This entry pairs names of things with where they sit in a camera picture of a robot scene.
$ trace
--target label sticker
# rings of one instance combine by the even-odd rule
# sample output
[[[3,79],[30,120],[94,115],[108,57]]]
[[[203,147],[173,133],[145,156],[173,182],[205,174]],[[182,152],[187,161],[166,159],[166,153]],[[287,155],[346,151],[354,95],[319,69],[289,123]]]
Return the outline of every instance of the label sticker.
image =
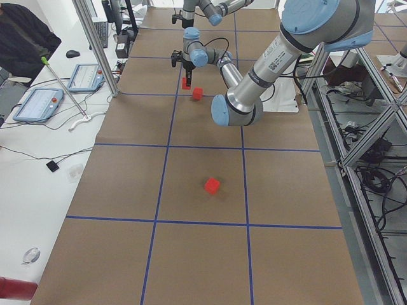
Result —
[[[292,59],[291,54],[284,44],[281,43],[280,36],[277,36],[263,54],[265,64],[273,72],[278,73],[281,68]]]

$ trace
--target table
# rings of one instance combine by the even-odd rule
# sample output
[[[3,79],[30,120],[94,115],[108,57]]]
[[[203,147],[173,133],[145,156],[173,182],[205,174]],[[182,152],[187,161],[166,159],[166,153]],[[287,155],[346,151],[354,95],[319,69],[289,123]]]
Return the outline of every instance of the table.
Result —
[[[49,61],[60,78],[71,77],[76,64],[97,62],[93,52],[89,50],[88,41],[79,22],[66,34],[66,37],[61,37],[62,43]],[[104,50],[112,69],[117,61],[115,47],[116,43],[111,33],[109,48]],[[81,56],[66,58],[66,51],[72,49],[78,50]],[[33,84],[53,78],[50,71],[44,68]],[[45,83],[43,86],[60,88],[56,82]],[[78,102],[85,96],[85,94],[75,95]],[[109,107],[109,96],[109,88],[104,85],[95,95],[86,100],[87,113],[106,111]],[[7,123],[13,122],[12,116],[16,111],[17,109],[11,113],[6,120]],[[65,95],[56,113],[46,122],[52,128],[61,126],[79,111]],[[14,125],[4,124],[0,129],[0,146],[37,157],[59,156],[92,147],[104,116],[96,116],[91,122],[80,124],[72,132],[68,132],[68,128],[80,117],[81,115],[75,116],[58,130],[51,130],[41,125],[14,127]],[[46,167],[48,160],[34,161],[22,154],[0,148],[0,244],[2,245],[0,276],[39,281],[78,186],[78,182],[71,181],[69,169],[75,165],[85,166],[89,154],[84,152],[67,158],[60,163],[59,170],[51,173]],[[25,251],[32,247],[40,249],[39,260],[35,264],[22,265]],[[26,303],[28,302],[0,299],[1,305]]]

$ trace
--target black jacket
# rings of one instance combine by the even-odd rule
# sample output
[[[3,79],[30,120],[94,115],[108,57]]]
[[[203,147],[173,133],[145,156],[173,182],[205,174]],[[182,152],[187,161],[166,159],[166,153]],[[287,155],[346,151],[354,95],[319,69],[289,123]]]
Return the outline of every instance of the black jacket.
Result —
[[[1,9],[18,24],[32,40],[53,53],[59,39],[48,26],[24,6],[5,3]],[[5,68],[14,76],[36,78],[44,65],[29,42],[27,42],[11,25],[0,22],[0,67]]]

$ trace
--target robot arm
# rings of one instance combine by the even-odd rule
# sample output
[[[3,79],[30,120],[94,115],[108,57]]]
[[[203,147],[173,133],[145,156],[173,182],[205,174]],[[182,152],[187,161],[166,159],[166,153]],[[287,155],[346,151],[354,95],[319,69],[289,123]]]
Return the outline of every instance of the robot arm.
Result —
[[[373,36],[374,11],[373,0],[287,0],[280,34],[236,86],[212,101],[215,123],[243,126],[257,121],[260,95],[302,52],[311,52],[319,43],[324,42],[328,52],[368,44]],[[229,72],[234,71],[230,67],[220,69],[224,79],[234,73]]]
[[[181,14],[172,15],[172,24],[175,24],[178,19],[182,20],[183,28],[193,27],[195,19],[195,8],[199,6],[208,21],[213,26],[222,22],[222,18],[226,15],[250,5],[254,0],[225,0],[214,6],[210,0],[184,0],[183,12]]]

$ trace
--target light blue joint cap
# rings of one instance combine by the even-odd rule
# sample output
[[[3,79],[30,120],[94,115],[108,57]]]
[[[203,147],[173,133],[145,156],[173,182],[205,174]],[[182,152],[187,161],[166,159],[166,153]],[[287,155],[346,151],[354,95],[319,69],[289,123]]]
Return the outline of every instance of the light blue joint cap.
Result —
[[[223,95],[216,95],[210,108],[212,119],[219,126],[229,126],[229,110]]]
[[[195,67],[204,67],[208,64],[208,54],[202,49],[195,49],[190,53],[190,58]]]
[[[208,20],[209,20],[209,23],[215,27],[222,22],[222,15],[220,15],[220,14],[212,15],[209,17]]]
[[[337,43],[325,44],[325,52],[335,52],[335,51],[347,51],[351,49],[361,48],[366,46],[373,38],[373,31],[367,32],[365,34],[346,39],[343,41],[338,41]]]
[[[187,27],[184,30],[184,38],[185,39],[199,39],[200,33],[196,27]]]
[[[291,0],[282,12],[282,25],[290,33],[304,35],[322,27],[336,12],[340,0]]]

